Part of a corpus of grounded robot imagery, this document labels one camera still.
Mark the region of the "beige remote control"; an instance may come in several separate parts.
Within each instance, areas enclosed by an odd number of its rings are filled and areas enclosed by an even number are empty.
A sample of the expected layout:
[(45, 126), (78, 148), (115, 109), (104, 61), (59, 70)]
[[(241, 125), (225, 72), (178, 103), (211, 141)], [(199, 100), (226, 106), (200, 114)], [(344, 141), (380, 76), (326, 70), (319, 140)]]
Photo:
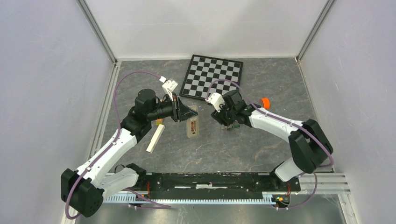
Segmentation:
[[(198, 111), (198, 107), (196, 105), (189, 106), (192, 110), (195, 110), (196, 113)], [(186, 131), (187, 131), (187, 137), (188, 138), (196, 138), (199, 135), (199, 121), (198, 121), (198, 115), (196, 114), (195, 116), (187, 119), (186, 122)]]

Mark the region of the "gold black AA battery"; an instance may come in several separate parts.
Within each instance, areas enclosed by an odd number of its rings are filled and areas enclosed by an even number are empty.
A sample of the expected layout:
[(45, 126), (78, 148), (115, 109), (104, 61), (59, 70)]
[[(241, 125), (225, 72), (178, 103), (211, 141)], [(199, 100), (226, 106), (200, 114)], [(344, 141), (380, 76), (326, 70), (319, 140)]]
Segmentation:
[(231, 125), (229, 125), (226, 129), (227, 129), (228, 131), (230, 131), (230, 130), (232, 130), (232, 129), (239, 128), (239, 127), (240, 127), (239, 124), (231, 124)]

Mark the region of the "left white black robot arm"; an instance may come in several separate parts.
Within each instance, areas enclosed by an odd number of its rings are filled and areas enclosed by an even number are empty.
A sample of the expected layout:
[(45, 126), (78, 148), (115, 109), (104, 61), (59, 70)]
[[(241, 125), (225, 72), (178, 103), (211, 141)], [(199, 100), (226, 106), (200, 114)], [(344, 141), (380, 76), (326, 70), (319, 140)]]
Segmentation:
[(134, 106), (110, 140), (83, 165), (75, 170), (68, 168), (61, 174), (61, 199), (66, 203), (67, 218), (90, 217), (99, 210), (104, 199), (119, 191), (130, 187), (143, 189), (147, 178), (133, 168), (123, 168), (119, 174), (109, 177), (106, 174), (151, 130), (152, 121), (170, 117), (180, 122), (197, 115), (198, 112), (185, 106), (175, 93), (160, 99), (152, 89), (139, 91)]

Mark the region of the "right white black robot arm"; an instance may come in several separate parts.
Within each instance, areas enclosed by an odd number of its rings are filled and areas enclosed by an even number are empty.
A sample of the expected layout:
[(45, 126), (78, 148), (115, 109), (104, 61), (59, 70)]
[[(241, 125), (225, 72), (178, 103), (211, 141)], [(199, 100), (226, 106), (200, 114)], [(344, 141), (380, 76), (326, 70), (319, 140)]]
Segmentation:
[(289, 180), (297, 175), (312, 174), (325, 160), (333, 163), (333, 148), (319, 123), (313, 119), (287, 119), (260, 105), (247, 104), (238, 90), (224, 95), (212, 93), (206, 102), (215, 109), (211, 116), (223, 126), (238, 122), (288, 142), (291, 158), (274, 168), (270, 177), (269, 183), (275, 190), (284, 189)]

